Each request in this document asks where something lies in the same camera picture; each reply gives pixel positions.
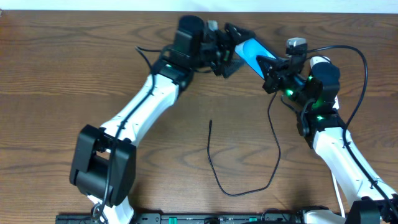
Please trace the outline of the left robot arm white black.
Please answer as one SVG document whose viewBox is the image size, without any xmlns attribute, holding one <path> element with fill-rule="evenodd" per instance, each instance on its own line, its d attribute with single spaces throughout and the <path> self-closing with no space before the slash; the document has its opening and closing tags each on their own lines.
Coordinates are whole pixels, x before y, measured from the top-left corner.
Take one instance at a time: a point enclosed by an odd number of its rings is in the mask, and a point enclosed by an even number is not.
<svg viewBox="0 0 398 224">
<path fill-rule="evenodd" d="M 92 202 L 92 223 L 129 223 L 134 210 L 128 195 L 136 176 L 139 143 L 157 118 L 188 88 L 195 73 L 228 78 L 243 61 L 233 57 L 237 45 L 253 31 L 193 15 L 179 19 L 174 41 L 149 64 L 149 76 L 137 95 L 113 118 L 79 133 L 70 183 Z"/>
</svg>

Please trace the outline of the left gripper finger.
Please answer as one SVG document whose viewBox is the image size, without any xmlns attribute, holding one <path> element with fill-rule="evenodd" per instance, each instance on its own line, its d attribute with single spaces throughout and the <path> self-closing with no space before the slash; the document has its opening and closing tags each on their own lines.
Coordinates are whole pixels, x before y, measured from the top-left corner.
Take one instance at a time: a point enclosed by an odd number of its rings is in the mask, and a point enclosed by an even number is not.
<svg viewBox="0 0 398 224">
<path fill-rule="evenodd" d="M 226 23 L 224 30 L 228 33 L 232 42 L 245 42 L 256 37 L 253 31 L 240 28 L 232 23 Z"/>
<path fill-rule="evenodd" d="M 232 59 L 221 67 L 221 75 L 223 78 L 229 78 L 234 72 L 238 71 L 245 61 L 243 59 Z"/>
</svg>

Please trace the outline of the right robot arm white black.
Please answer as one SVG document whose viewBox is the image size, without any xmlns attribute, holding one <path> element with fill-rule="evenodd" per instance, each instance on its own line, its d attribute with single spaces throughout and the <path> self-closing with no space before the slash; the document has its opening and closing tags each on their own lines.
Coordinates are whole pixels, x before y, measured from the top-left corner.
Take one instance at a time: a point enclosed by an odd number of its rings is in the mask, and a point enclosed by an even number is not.
<svg viewBox="0 0 398 224">
<path fill-rule="evenodd" d="M 301 109 L 296 113 L 297 129 L 327 164 L 341 187 L 350 212 L 346 223 L 383 220 L 397 223 L 397 192 L 372 169 L 356 147 L 349 122 L 343 121 L 337 107 L 340 70 L 330 59 L 313 56 L 307 78 L 301 71 L 307 59 L 307 45 L 287 48 L 288 58 L 280 58 L 261 46 L 254 53 L 267 93 L 283 91 Z"/>
</svg>

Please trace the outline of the blue Galaxy smartphone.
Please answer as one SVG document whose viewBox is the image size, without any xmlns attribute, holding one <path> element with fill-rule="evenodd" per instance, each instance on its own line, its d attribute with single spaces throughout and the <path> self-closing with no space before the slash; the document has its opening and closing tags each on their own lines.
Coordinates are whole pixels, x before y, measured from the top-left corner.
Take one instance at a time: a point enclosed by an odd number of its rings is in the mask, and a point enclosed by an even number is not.
<svg viewBox="0 0 398 224">
<path fill-rule="evenodd" d="M 243 59 L 261 78 L 264 75 L 256 60 L 257 56 L 263 56 L 277 60 L 278 56 L 267 47 L 263 46 L 256 38 L 251 38 L 237 46 L 235 46 L 235 53 Z"/>
</svg>

